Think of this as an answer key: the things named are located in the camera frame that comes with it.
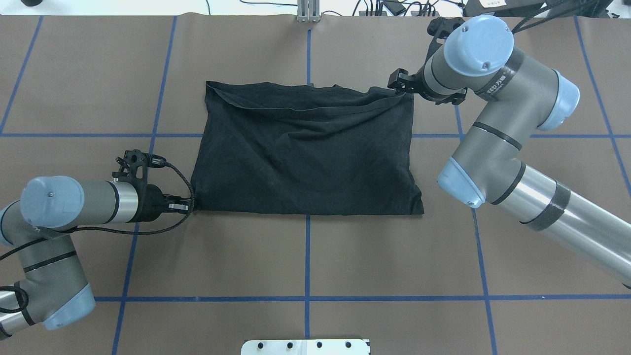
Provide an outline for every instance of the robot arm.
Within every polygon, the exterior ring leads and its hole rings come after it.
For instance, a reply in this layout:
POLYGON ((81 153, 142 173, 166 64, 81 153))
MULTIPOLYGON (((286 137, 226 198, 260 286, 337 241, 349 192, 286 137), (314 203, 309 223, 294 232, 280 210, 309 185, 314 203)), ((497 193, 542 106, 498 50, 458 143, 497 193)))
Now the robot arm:
POLYGON ((428 32, 433 55, 413 76, 395 71, 388 87, 455 105, 470 88, 488 101, 439 186, 472 208, 499 206, 631 285, 631 225, 517 158, 536 129, 554 129, 572 114, 578 88, 516 47, 497 17, 436 19, 428 32), (447 37, 443 46, 437 37, 447 37))
POLYGON ((21 199, 0 212, 0 242, 29 244, 18 251, 25 279, 0 288, 0 340, 40 322, 49 330, 61 328, 94 309, 90 284, 68 234, 80 230, 77 226, 149 222, 164 212, 186 214, 182 221, 190 215, 192 197, 163 195, 147 184, 149 167, 172 166, 164 158, 131 150, 117 162, 121 167, 112 173, 112 182, 33 179, 21 199))

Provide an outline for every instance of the cable connector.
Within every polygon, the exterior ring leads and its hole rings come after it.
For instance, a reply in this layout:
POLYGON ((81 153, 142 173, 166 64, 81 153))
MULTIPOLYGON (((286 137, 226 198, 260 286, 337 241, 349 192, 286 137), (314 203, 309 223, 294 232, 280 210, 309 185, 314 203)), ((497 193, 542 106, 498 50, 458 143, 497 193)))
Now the cable connector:
POLYGON ((155 154, 147 154, 149 160, 149 167, 160 168, 168 165, 167 160, 164 157, 155 154))

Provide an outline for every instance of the black fabric bag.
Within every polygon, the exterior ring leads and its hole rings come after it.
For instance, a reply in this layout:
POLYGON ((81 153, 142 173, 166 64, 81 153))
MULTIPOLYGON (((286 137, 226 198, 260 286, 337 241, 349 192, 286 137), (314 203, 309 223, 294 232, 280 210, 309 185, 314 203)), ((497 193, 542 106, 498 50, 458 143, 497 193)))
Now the black fabric bag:
POLYGON ((207 81, 206 107, 192 175, 199 210, 423 213, 410 94, 207 81))

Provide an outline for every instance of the grid of blue tape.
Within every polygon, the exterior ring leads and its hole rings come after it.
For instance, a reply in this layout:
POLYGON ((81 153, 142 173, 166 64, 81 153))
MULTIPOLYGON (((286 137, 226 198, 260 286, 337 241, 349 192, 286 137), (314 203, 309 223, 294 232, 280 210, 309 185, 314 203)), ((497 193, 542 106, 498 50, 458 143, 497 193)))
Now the grid of blue tape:
MULTIPOLYGON (((168 42, 167 55, 164 65, 164 71, 162 76, 162 83, 160 86, 160 95, 158 98, 158 105, 156 107, 155 120, 153 123, 153 130, 151 133, 4 133, 4 127, 9 118, 11 112, 11 106, 15 99, 18 89, 20 87, 20 81, 27 68, 28 60, 33 51, 37 35, 42 26, 44 20, 43 16, 40 16, 32 40, 28 47, 26 56, 24 58, 20 73, 16 79, 16 83, 11 92, 11 97, 7 104, 7 108, 4 112, 3 119, 0 123, 0 137, 5 138, 127 138, 127 137, 146 137, 151 138, 149 147, 149 153, 153 151, 156 138, 200 138, 201 133, 158 133, 158 123, 160 121, 160 111, 162 108, 162 99, 164 95, 164 89, 167 82, 168 66, 171 57, 171 50, 173 47, 173 40, 175 35, 175 28, 177 24, 177 17, 174 16, 172 22, 172 28, 170 38, 168 42)), ((581 26, 578 18, 574 17, 574 23, 576 26, 576 32, 581 45, 581 51, 587 67, 587 72, 591 79, 591 83, 594 88, 594 94, 598 100, 603 119, 608 130, 607 135, 532 135, 533 138, 601 138, 611 140, 613 149, 615 151, 616 159, 620 166, 620 172, 623 176, 625 184, 627 186, 627 192, 631 196, 631 184, 622 161, 622 156, 616 143, 617 138, 631 138, 631 135, 615 135, 612 131, 609 118, 603 105, 603 101, 600 96, 600 91, 594 79, 589 58, 585 50, 585 46, 581 34, 581 26)), ((307 67, 306 67, 306 81, 311 83, 311 29, 307 30, 307 67)), ((455 106, 455 117, 458 128, 458 134, 414 134, 414 138, 458 138, 462 140, 464 138, 462 122, 460 119, 460 112, 458 106, 455 106)), ((495 341, 495 331, 493 327, 493 316, 491 310, 491 301, 529 301, 529 300, 559 300, 559 299, 631 299, 631 294, 535 294, 535 295, 491 295, 488 293, 487 277, 484 267, 484 257, 482 252, 482 245, 480 241, 480 231, 478 228, 478 218, 475 209, 471 209, 473 216, 473 222, 475 225, 475 238, 478 246, 478 262, 480 266, 480 277, 482 283, 483 294, 471 295, 471 296, 311 296, 310 295, 310 231, 311 231, 311 218, 309 215, 305 218, 305 296, 247 296, 247 297, 129 297, 127 291, 129 289, 129 282, 131 279, 131 270, 134 263, 134 255, 136 252, 136 243, 138 241, 138 235, 135 234, 132 239, 131 248, 129 250, 129 259, 127 262, 127 269, 125 274, 125 282, 122 290, 122 296, 118 297, 96 297, 97 302, 117 302, 120 303, 119 317, 116 326, 116 332, 114 336, 114 343, 112 345, 112 355, 116 355, 118 350, 119 339, 121 336, 123 318, 125 314, 125 305, 133 302, 195 302, 195 303, 212 303, 212 302, 303 302, 305 305, 305 338, 310 337, 310 302, 422 302, 422 301, 483 301, 487 310, 487 321, 490 342, 493 355, 497 355, 497 345, 495 341)), ((139 231, 139 225, 136 224, 134 231, 139 231)))

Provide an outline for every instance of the white label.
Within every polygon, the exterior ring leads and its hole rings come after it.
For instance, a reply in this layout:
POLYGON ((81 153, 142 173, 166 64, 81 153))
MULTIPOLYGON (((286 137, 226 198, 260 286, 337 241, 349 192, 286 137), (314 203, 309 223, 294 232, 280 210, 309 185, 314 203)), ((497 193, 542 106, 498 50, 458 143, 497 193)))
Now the white label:
POLYGON ((504 0, 480 0, 480 4, 483 8, 496 8, 498 6, 505 6, 506 1, 504 0))

